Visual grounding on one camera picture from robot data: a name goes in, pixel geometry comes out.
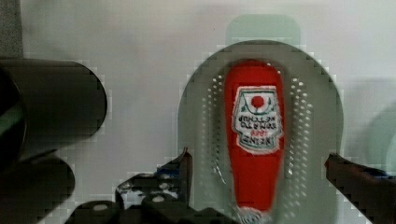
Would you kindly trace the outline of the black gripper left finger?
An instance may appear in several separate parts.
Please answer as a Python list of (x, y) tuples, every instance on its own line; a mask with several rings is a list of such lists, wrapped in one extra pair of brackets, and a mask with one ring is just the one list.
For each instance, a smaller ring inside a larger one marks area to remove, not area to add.
[(140, 173), (116, 187), (115, 198), (122, 209), (140, 205), (149, 195), (169, 195), (187, 203), (190, 200), (192, 156), (186, 147), (173, 160), (154, 173)]

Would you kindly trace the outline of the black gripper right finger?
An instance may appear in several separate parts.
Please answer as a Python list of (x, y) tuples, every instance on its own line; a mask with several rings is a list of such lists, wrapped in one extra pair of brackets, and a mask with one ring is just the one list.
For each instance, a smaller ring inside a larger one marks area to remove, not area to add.
[(330, 154), (326, 178), (373, 224), (395, 224), (395, 176)]

